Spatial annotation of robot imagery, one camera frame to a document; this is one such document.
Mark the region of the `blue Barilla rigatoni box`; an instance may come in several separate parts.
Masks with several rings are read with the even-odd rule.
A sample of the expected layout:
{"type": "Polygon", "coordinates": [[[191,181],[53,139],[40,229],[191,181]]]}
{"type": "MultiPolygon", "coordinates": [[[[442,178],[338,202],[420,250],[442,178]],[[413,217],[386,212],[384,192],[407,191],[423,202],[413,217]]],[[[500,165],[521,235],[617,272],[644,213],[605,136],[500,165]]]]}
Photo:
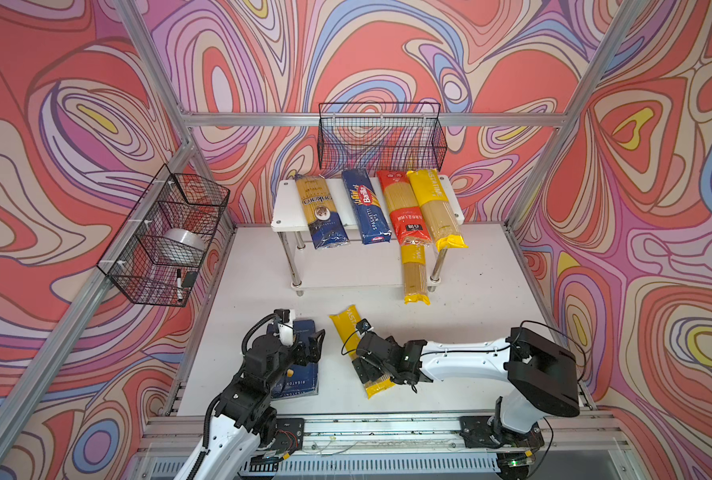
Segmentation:
{"type": "MultiPolygon", "coordinates": [[[[268,333],[276,336],[275,324],[267,327],[268,333]]],[[[298,335],[307,337],[316,333],[316,324],[312,319],[295,320],[295,341],[298,335]]],[[[305,366],[293,365],[285,377],[272,390],[273,399],[286,399],[292,397],[315,395],[318,393],[318,364],[308,363],[305,366]]]]}

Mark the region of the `yellow Pastatime spaghetti bag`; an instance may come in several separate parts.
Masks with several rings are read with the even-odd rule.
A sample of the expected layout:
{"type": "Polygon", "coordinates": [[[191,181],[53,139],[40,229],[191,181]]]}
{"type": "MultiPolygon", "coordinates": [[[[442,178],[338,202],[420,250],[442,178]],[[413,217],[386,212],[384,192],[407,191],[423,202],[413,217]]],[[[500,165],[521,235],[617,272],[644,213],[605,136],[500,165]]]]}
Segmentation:
{"type": "Polygon", "coordinates": [[[404,303],[423,303],[430,305],[427,284],[426,257],[423,245],[402,245],[401,260],[403,268],[404,303]]]}
{"type": "Polygon", "coordinates": [[[407,177],[436,249],[467,248],[438,171],[409,171],[407,177]]]}
{"type": "Polygon", "coordinates": [[[341,355],[347,357],[359,378],[367,398],[371,399],[375,395],[384,392],[394,386],[387,374],[368,363],[359,356],[361,350],[358,348],[361,339],[361,331],[358,324],[363,317],[358,312],[355,305],[351,305],[342,312],[330,316],[333,325],[342,341],[341,355]]]}

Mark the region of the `blue Ankara spaghetti bag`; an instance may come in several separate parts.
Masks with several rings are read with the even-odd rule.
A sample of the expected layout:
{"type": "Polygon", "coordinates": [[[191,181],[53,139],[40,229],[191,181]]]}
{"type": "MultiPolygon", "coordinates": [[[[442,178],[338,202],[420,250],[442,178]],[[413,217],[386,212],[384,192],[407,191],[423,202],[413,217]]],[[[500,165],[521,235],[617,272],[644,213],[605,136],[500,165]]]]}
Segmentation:
{"type": "Polygon", "coordinates": [[[296,188],[315,249],[349,243],[327,181],[319,176],[297,175],[296,188]]]}

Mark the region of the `red spaghetti bag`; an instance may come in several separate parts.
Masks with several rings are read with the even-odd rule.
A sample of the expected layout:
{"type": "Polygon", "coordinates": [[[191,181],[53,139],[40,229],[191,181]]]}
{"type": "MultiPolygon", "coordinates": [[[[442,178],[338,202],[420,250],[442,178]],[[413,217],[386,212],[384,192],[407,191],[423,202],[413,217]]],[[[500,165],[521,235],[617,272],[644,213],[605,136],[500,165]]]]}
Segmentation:
{"type": "Polygon", "coordinates": [[[431,235],[405,172],[377,172],[390,220],[401,245],[429,245],[431,235]]]}

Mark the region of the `dark blue Barilla spaghetti box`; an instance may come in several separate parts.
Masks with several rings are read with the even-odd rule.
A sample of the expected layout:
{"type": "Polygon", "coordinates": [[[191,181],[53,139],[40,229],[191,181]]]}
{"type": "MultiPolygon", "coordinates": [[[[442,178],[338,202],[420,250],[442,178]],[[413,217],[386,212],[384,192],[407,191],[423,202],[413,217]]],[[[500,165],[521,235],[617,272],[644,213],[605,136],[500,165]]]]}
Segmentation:
{"type": "Polygon", "coordinates": [[[342,179],[354,210],[362,243],[388,243],[392,238],[391,228],[367,171],[344,170],[342,179]]]}

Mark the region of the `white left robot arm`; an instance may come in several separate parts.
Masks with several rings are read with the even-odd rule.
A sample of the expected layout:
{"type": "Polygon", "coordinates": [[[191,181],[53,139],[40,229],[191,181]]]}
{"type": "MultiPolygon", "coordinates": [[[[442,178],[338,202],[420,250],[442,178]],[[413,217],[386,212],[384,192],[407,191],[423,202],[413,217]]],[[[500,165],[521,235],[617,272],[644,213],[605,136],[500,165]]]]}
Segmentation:
{"type": "Polygon", "coordinates": [[[293,367],[318,364],[326,332],[304,335],[295,323],[291,310],[276,309],[245,333],[241,366],[208,404],[201,441],[178,479],[232,479],[254,458],[260,464],[280,463],[302,448],[305,421],[280,420],[273,390],[293,367]]]}

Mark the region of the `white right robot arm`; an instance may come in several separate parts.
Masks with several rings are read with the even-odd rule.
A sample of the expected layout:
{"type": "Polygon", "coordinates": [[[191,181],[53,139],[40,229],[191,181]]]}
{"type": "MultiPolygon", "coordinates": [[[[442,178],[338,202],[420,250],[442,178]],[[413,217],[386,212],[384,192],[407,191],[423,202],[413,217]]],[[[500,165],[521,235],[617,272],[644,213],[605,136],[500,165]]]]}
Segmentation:
{"type": "Polygon", "coordinates": [[[581,410],[576,356],[524,324],[490,342],[411,340],[401,345],[392,336],[378,335],[363,319],[355,334],[344,341],[342,353],[353,357],[364,383],[386,377],[412,388],[450,378],[510,384],[513,390],[498,397],[492,415],[460,419],[461,437],[468,448],[527,445],[544,418],[575,418],[581,410]]]}

